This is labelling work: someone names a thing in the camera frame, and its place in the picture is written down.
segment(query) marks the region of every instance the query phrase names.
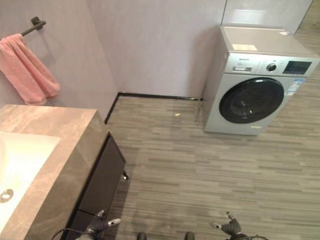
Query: sticker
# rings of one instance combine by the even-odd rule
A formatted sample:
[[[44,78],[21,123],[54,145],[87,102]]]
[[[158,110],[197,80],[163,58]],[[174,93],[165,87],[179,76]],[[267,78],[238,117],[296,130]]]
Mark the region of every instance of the sticker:
[[[290,35],[289,31],[280,31],[279,33],[282,34],[282,35]]]
[[[288,90],[284,94],[285,96],[292,96],[300,87],[301,84],[303,84],[306,80],[303,78],[296,78],[293,83],[289,86]]]
[[[232,44],[234,50],[240,51],[257,51],[255,45],[247,45],[247,44]]]

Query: washing machine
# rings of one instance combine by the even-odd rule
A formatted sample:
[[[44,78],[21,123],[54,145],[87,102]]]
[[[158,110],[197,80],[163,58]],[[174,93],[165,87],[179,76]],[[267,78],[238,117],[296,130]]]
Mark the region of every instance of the washing machine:
[[[220,26],[202,93],[204,130],[258,135],[319,61],[285,29]]]

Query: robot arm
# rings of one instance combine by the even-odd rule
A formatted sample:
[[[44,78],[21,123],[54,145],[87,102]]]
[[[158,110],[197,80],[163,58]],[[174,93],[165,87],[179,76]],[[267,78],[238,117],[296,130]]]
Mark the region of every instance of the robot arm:
[[[105,211],[101,210],[93,217],[85,232],[76,240],[95,240],[98,233],[109,227],[118,225],[120,222],[120,218],[107,221],[105,218]]]

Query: washing machine door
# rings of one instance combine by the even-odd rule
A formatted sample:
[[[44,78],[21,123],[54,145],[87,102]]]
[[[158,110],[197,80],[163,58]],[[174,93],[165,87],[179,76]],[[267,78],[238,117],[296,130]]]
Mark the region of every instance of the washing machine door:
[[[219,104],[220,114],[229,122],[248,124],[272,114],[284,99],[280,82],[268,77],[243,81],[225,93]]]

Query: towel bar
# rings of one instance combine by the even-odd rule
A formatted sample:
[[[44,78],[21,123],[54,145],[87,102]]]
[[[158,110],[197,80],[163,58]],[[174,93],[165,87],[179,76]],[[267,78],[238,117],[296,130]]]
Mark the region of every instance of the towel bar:
[[[40,30],[46,24],[46,21],[40,20],[39,17],[37,17],[37,16],[33,17],[31,19],[31,22],[33,24],[33,27],[29,28],[28,30],[25,30],[25,31],[21,32],[22,36],[25,36],[28,33],[31,33],[33,30]]]

